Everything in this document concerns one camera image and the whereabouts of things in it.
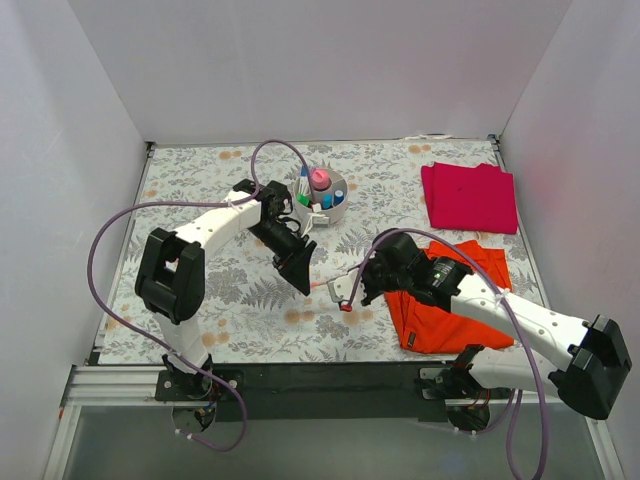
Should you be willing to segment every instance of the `floral tablecloth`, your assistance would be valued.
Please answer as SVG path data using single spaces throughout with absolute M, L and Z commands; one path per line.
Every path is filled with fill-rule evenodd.
M 249 178 L 253 146 L 159 148 L 150 160 L 141 202 L 217 201 Z M 475 239 L 507 253 L 515 293 L 542 303 L 522 237 L 436 230 L 429 226 L 420 166 L 430 162 L 475 166 L 496 164 L 486 141 L 395 141 L 299 145 L 307 160 L 341 172 L 349 181 L 345 217 L 329 229 L 314 229 L 318 247 L 311 281 L 322 283 L 357 264 L 378 232 L 391 227 L 426 229 L 454 243 Z M 262 183 L 292 184 L 297 157 L 284 146 L 263 149 L 257 173 Z M 116 312 L 156 335 L 160 329 L 134 293 L 147 235 L 173 229 L 202 214 L 197 208 L 139 210 L 117 283 Z M 427 245 L 425 239 L 417 243 Z M 299 294 L 276 273 L 272 253 L 249 232 L 225 245 L 207 265 L 206 299 L 199 312 L 202 339 L 215 362 L 403 361 L 424 358 L 399 348 L 383 298 L 351 313 L 331 303 L 325 286 Z M 109 320 L 101 364 L 159 363 L 163 350 Z

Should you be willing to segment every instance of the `gray wall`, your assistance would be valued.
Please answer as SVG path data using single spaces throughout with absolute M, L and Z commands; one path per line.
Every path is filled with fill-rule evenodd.
M 575 0 L 503 136 L 554 308 L 624 329 L 640 352 L 640 3 Z M 608 421 L 640 478 L 638 366 Z
M 0 465 L 43 472 L 71 364 L 100 315 L 85 265 L 133 201 L 144 143 L 65 0 L 0 1 Z M 124 225 L 97 266 L 106 293 Z
M 570 0 L 69 0 L 145 140 L 486 138 Z

